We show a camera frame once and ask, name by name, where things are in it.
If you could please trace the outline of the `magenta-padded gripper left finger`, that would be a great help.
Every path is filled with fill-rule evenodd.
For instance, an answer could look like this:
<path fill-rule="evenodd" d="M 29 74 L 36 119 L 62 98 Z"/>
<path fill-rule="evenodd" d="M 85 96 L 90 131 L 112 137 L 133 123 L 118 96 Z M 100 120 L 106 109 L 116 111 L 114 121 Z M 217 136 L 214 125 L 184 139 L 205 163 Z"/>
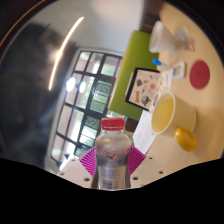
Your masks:
<path fill-rule="evenodd" d="M 96 155 L 91 148 L 79 159 L 68 160 L 57 175 L 84 188 L 96 188 Z"/>

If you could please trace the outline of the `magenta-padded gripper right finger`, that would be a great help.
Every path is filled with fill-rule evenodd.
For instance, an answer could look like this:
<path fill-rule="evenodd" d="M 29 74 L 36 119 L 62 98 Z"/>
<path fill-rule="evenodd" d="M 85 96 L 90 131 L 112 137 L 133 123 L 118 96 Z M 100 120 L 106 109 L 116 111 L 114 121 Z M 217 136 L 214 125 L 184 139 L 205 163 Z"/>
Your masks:
<path fill-rule="evenodd" d="M 152 157 L 146 157 L 134 146 L 130 147 L 127 162 L 127 183 L 130 188 L 140 188 L 166 175 L 166 171 Z"/>

